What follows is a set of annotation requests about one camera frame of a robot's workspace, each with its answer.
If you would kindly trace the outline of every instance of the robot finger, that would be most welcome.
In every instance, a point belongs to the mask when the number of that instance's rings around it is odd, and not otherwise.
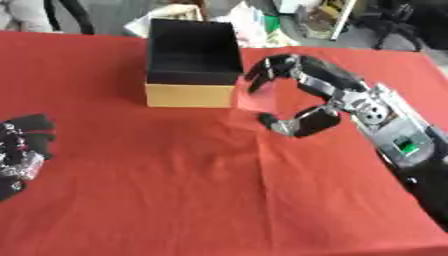
[[[321,132],[341,122],[339,113],[329,113],[328,110],[319,106],[310,107],[297,113],[295,119],[300,122],[300,129],[294,134],[298,138]]]
[[[260,113],[258,114],[258,121],[262,123],[269,130],[272,129],[272,124],[278,122],[277,117],[269,113]]]
[[[43,114],[14,118],[7,122],[13,124],[23,132],[54,129],[54,123],[48,120],[48,118]]]
[[[249,87],[248,91],[249,93],[254,93],[255,91],[257,91],[258,89],[260,89],[260,87],[265,84],[266,82],[270,81],[271,79],[269,78],[268,74],[266,72],[261,73],[260,75],[258,75],[255,80],[252,82],[252,85]]]
[[[279,70],[278,66],[285,64],[286,62],[288,62],[288,60],[291,59],[291,57],[293,57],[293,55],[291,54],[279,54],[279,55],[273,55],[273,56],[269,56],[267,58],[264,58],[262,60],[260,60],[259,62],[257,62],[252,68],[251,70],[246,74],[245,79],[247,81],[252,81],[255,76],[264,73],[264,72],[269,72],[267,70],[272,70],[271,72],[273,72],[273,75],[277,70]]]
[[[43,155],[45,160],[48,160],[53,156],[48,149],[49,141],[54,139],[51,134],[29,133],[25,134],[24,137],[28,144],[28,148]]]
[[[346,71],[331,62],[303,55],[300,58],[300,65],[305,74],[330,83],[337,89],[350,89],[359,92],[366,90],[363,86],[363,79],[360,76]]]

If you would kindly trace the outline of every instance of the open box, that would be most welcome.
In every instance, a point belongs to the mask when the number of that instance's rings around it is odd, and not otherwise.
[[[154,19],[148,39],[148,106],[229,107],[243,73],[230,23]]]

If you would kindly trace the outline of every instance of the red tablecloth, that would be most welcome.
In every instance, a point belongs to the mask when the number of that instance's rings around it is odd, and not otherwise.
[[[396,88],[448,130],[448,83],[421,54],[243,50],[335,61]],[[0,34],[0,117],[45,112],[56,154],[0,204],[0,255],[447,255],[419,208],[345,118],[294,140],[238,110],[144,105],[145,42]],[[289,115],[318,102],[276,88]]]

